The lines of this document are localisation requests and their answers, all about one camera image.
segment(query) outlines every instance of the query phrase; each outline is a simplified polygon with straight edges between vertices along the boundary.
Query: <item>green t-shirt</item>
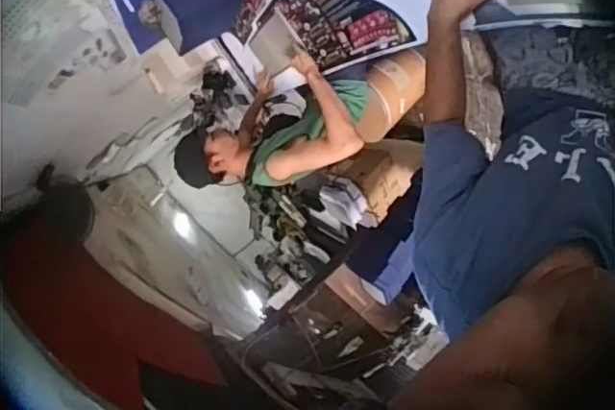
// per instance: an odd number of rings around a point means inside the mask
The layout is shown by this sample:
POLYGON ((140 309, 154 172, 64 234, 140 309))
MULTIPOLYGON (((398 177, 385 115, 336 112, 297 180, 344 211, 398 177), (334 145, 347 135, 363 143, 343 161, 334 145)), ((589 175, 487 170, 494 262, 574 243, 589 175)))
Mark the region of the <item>green t-shirt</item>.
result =
MULTIPOLYGON (((356 124, 367 107, 367 83, 362 81, 335 81, 331 86, 350 113, 356 124)), ((258 147, 253 158, 252 184, 260 186, 282 186, 306 177, 311 171, 300 173, 286 181, 275 181, 265 169, 265 163, 276 151, 284 149, 295 139, 306 136, 307 139, 319 139, 325 134, 325 123, 318 102, 313 95, 307 98, 307 105, 301 119, 296 123, 265 139, 258 147)))

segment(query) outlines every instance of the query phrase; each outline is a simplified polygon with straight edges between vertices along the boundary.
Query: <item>blue t-shirt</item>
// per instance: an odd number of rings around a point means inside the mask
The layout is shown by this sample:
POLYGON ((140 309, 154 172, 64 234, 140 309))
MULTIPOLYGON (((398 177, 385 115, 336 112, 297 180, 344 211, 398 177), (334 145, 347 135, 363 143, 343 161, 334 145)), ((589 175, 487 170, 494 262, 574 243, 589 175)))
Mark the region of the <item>blue t-shirt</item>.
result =
POLYGON ((548 90, 504 96, 493 162, 463 127, 425 130, 415 273, 453 340, 560 244, 583 240, 615 269, 615 152, 607 112, 548 90))

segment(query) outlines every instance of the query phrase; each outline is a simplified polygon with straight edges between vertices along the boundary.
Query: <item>man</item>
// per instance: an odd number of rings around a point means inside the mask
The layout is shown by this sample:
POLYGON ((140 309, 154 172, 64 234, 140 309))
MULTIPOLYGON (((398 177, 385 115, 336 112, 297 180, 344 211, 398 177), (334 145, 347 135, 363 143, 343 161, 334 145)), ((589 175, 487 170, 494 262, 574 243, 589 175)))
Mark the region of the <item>man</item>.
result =
POLYGON ((175 151, 179 176, 193 187, 204 187, 231 176, 263 186, 279 186, 305 177, 356 154, 363 141, 355 130, 367 106, 367 83, 329 83, 316 63, 297 50, 293 66, 311 90, 301 119, 254 145, 260 110, 273 92, 268 76, 258 82, 258 95, 243 117, 237 134, 205 128, 185 136, 175 151))
POLYGON ((396 408, 611 408, 610 114, 581 96, 510 90, 502 148, 489 162, 464 130, 459 33, 462 18, 484 1, 432 0, 430 9, 414 264, 453 342, 396 408))

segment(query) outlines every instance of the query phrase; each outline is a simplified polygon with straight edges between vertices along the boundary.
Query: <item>red surface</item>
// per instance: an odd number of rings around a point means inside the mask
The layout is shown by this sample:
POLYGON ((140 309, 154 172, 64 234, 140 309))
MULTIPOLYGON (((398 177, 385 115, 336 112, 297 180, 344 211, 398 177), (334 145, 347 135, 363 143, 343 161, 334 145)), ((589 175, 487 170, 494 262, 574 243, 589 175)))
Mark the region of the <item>red surface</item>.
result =
POLYGON ((3 255, 4 288, 25 325, 91 391, 141 410, 137 361, 224 385, 195 332, 134 295, 82 246, 53 241, 41 224, 3 255))

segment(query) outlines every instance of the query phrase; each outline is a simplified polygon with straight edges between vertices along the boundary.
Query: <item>black cap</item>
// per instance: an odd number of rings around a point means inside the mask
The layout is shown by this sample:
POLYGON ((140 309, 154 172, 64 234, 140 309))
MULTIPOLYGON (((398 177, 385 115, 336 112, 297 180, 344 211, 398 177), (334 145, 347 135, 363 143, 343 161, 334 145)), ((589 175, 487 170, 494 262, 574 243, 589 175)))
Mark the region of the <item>black cap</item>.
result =
POLYGON ((207 166, 203 148, 207 131, 198 128, 187 134, 175 148, 175 170, 179 177, 189 186, 202 189, 221 181, 219 175, 213 175, 207 166))

